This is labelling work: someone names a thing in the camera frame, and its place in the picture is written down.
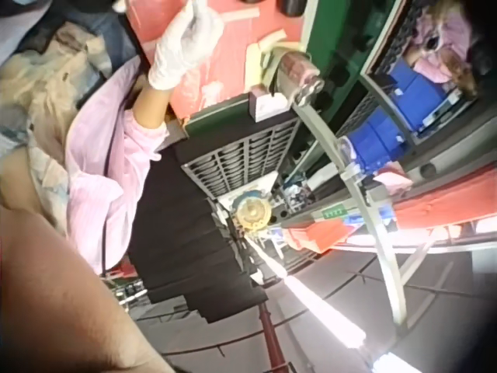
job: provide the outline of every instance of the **person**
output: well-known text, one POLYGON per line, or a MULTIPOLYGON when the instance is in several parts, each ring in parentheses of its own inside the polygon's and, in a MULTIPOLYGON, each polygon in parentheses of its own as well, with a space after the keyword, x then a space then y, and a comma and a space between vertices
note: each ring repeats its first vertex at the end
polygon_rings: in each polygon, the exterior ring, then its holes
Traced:
POLYGON ((476 82, 466 62, 471 26, 458 0, 439 0, 419 18, 415 37, 404 53, 406 62, 435 83, 452 80, 468 96, 476 82))
MULTIPOLYGON (((132 109, 145 134, 164 126, 173 88, 221 37, 221 18, 206 3, 189 1, 158 42, 132 109)), ((134 183, 138 193, 143 182, 134 183)), ((80 249, 41 214, 0 205, 0 253, 0 343, 10 369, 2 371, 174 372, 80 249)))

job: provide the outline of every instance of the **gloved hand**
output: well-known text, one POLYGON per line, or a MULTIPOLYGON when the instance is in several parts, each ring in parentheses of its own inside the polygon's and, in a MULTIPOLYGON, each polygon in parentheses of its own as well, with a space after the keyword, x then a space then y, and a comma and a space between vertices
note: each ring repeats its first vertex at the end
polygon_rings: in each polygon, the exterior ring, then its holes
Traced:
POLYGON ((207 7, 207 0, 189 0, 157 43, 148 73, 151 86, 159 90, 177 86, 187 71, 212 54, 223 28, 222 19, 207 7))

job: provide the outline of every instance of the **pink jacket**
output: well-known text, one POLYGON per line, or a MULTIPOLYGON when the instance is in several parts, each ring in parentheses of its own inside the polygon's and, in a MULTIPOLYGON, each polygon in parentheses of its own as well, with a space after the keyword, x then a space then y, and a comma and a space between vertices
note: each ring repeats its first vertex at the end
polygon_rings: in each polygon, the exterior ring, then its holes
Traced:
MULTIPOLYGON (((418 19, 416 29, 418 36, 413 40, 413 43, 420 45, 433 32, 432 17, 426 13, 423 14, 418 19)), ((471 27, 459 11, 453 10, 449 13, 447 21, 442 26, 441 37, 443 47, 449 47, 462 61, 466 61, 467 50, 471 42, 471 27)), ((418 59, 414 65, 414 70, 435 83, 445 83, 452 78, 450 71, 441 62, 438 51, 418 59)))
POLYGON ((155 130, 143 128, 132 112, 123 108, 139 64, 139 58, 128 61, 88 100, 75 118, 66 143, 69 238, 98 274, 102 272, 104 221, 109 269, 127 250, 150 161, 161 158, 156 149, 168 134, 165 124, 155 130))

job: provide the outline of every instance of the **red pole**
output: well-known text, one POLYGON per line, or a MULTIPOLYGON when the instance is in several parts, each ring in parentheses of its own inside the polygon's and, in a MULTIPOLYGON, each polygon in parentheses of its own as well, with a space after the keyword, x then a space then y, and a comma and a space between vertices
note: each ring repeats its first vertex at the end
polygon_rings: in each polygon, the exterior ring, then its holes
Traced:
POLYGON ((266 303, 259 305, 259 318, 262 323, 262 330, 264 332, 264 339, 266 340, 271 368, 274 369, 273 373, 289 373, 266 303))

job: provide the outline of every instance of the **white latex glove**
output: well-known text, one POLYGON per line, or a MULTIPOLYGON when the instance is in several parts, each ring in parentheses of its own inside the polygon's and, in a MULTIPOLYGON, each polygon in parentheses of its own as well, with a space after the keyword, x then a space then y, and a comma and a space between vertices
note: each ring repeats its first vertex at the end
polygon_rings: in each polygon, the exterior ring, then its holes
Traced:
POLYGON ((189 0, 157 43, 148 81, 155 89, 179 84, 183 75, 199 66, 213 52, 223 34, 220 16, 207 0, 189 0))

